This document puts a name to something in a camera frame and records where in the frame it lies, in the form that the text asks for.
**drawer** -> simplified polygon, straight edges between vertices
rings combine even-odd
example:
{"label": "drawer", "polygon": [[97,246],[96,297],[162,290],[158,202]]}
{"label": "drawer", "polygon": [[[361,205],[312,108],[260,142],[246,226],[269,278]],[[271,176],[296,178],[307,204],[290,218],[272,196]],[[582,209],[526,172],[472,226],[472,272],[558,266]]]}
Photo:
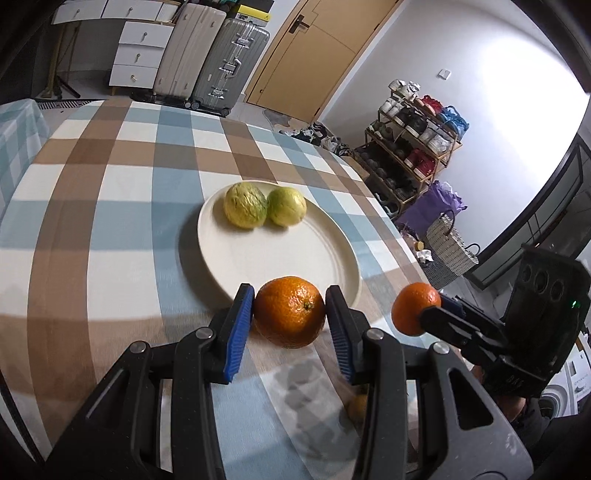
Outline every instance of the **drawer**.
{"label": "drawer", "polygon": [[176,13],[179,5],[180,4],[177,2],[164,2],[162,4],[160,12],[158,13],[158,16],[156,17],[156,20],[159,22],[170,22],[174,14]]}
{"label": "drawer", "polygon": [[161,6],[161,2],[151,0],[109,0],[103,12],[103,18],[156,20]]}
{"label": "drawer", "polygon": [[158,25],[144,22],[125,22],[119,43],[133,43],[150,47],[166,47],[173,28],[169,25]]}
{"label": "drawer", "polygon": [[152,88],[157,73],[158,69],[150,67],[113,65],[109,85],[113,87]]}
{"label": "drawer", "polygon": [[161,47],[148,47],[145,45],[120,44],[115,55],[115,65],[132,65],[135,67],[158,68],[164,55]]}
{"label": "drawer", "polygon": [[100,18],[106,0],[79,0],[60,5],[53,17],[53,24]]}

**orange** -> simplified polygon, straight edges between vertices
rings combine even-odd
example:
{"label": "orange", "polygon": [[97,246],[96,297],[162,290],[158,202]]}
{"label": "orange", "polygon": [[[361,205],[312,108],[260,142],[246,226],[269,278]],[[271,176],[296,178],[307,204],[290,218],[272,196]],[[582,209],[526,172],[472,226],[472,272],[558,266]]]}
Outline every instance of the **orange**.
{"label": "orange", "polygon": [[281,277],[265,283],[254,301],[254,324],[276,345],[309,345],[324,326],[324,301],[318,289],[300,277]]}
{"label": "orange", "polygon": [[347,415],[349,420],[356,425],[361,426],[365,419],[365,412],[368,406],[367,394],[355,395],[353,400],[347,405]]}
{"label": "orange", "polygon": [[392,321],[404,335],[419,336],[425,333],[419,315],[427,307],[440,307],[439,292],[427,283],[411,283],[402,289],[392,305]]}

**wooden shelf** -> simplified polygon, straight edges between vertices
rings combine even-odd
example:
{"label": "wooden shelf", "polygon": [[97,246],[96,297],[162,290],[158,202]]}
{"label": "wooden shelf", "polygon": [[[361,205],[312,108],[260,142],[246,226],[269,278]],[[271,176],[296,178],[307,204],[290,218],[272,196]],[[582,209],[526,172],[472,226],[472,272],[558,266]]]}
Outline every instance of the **wooden shelf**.
{"label": "wooden shelf", "polygon": [[380,147],[382,147],[386,153],[388,155],[390,155],[390,157],[392,157],[394,160],[396,160],[396,162],[402,167],[404,168],[404,170],[406,170],[406,172],[417,182],[419,182],[419,184],[423,184],[423,183],[427,183],[430,180],[433,179],[433,176],[435,174],[435,170],[433,171],[433,173],[431,173],[428,177],[422,179],[421,177],[419,177],[414,170],[409,167],[408,165],[406,165],[406,163],[404,162],[404,160],[402,158],[400,158],[399,156],[395,155],[394,152],[392,150],[390,150],[390,148],[386,145],[386,143],[384,143],[383,140],[380,139],[380,137],[378,137],[376,134],[374,134],[371,130],[366,129],[365,133],[367,136],[369,136],[373,141],[375,141]]}
{"label": "wooden shelf", "polygon": [[460,148],[462,146],[461,143],[456,142],[452,146],[452,149],[450,151],[447,151],[442,155],[437,155],[433,150],[431,150],[431,148],[429,148],[429,146],[427,144],[423,143],[421,140],[419,140],[417,137],[415,137],[411,132],[406,130],[405,127],[401,127],[400,125],[398,125],[394,121],[393,117],[389,116],[387,113],[382,112],[381,110],[378,110],[378,120],[381,120],[382,116],[384,116],[385,118],[388,119],[388,122],[385,122],[385,123],[388,123],[388,124],[391,123],[392,125],[394,125],[396,128],[398,128],[400,130],[400,133],[397,135],[398,137],[403,137],[413,147],[423,150],[430,157],[433,157],[435,160],[439,160],[445,167],[447,167],[449,165],[449,157],[451,156],[451,152],[456,151],[458,148]]}
{"label": "wooden shelf", "polygon": [[[397,97],[400,97],[400,94],[396,93],[394,90],[390,90],[392,92],[393,95],[396,95]],[[462,142],[459,141],[459,139],[457,138],[457,133],[454,131],[453,128],[448,127],[444,122],[442,122],[441,120],[439,120],[435,115],[433,115],[428,109],[426,108],[421,108],[418,105],[416,105],[414,102],[411,102],[410,100],[408,100],[407,98],[403,98],[402,102],[408,106],[413,107],[414,109],[418,110],[419,112],[421,112],[424,116],[426,116],[432,123],[434,123],[435,125],[437,125],[438,127],[440,127],[442,130],[445,130],[445,132],[452,138],[456,140],[456,143],[458,143],[460,145],[460,147],[462,146]]]}
{"label": "wooden shelf", "polygon": [[400,205],[400,209],[399,209],[399,214],[402,213],[402,211],[404,210],[404,207],[406,207],[407,205],[409,205],[411,202],[415,201],[415,199],[425,193],[427,191],[427,189],[424,189],[423,191],[416,193],[415,195],[413,195],[412,197],[410,197],[407,200],[402,200],[398,194],[392,190],[388,184],[386,184],[386,182],[376,174],[376,172],[372,171],[371,168],[369,168],[369,165],[367,165],[367,163],[365,163],[365,160],[363,160],[363,158],[361,157],[361,155],[359,155],[355,150],[353,150],[353,159],[359,164],[361,165],[361,167],[366,170],[367,172],[369,172],[369,179],[371,179],[371,181],[373,181],[374,183],[377,183],[378,186],[380,187],[381,191],[383,192],[383,194],[387,195],[390,199],[390,201],[396,202],[397,204]]}

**table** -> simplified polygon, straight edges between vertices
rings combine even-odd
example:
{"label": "table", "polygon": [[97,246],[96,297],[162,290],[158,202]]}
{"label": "table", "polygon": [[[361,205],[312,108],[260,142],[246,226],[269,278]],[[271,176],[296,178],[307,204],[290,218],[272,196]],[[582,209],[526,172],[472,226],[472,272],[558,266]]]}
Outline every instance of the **table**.
{"label": "table", "polygon": [[49,137],[35,100],[0,105],[0,220],[18,182]]}
{"label": "table", "polygon": [[[426,279],[342,159],[203,113],[93,102],[47,141],[0,225],[0,368],[43,456],[131,342],[177,341],[229,304],[196,223],[205,199],[243,179],[294,186],[323,208],[358,258],[357,308],[404,343],[428,341],[393,328],[397,293]],[[212,390],[228,479],[350,479],[359,436],[343,414],[352,391],[327,326],[298,350],[251,334],[234,382]],[[167,418],[165,399],[170,468]]]}

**wooden door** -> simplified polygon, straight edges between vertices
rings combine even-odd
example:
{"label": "wooden door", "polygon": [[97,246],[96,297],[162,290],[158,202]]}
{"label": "wooden door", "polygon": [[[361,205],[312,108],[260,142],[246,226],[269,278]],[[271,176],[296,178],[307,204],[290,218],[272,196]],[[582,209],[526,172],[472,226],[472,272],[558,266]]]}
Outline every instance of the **wooden door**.
{"label": "wooden door", "polygon": [[248,102],[310,122],[398,2],[308,0],[277,44]]}

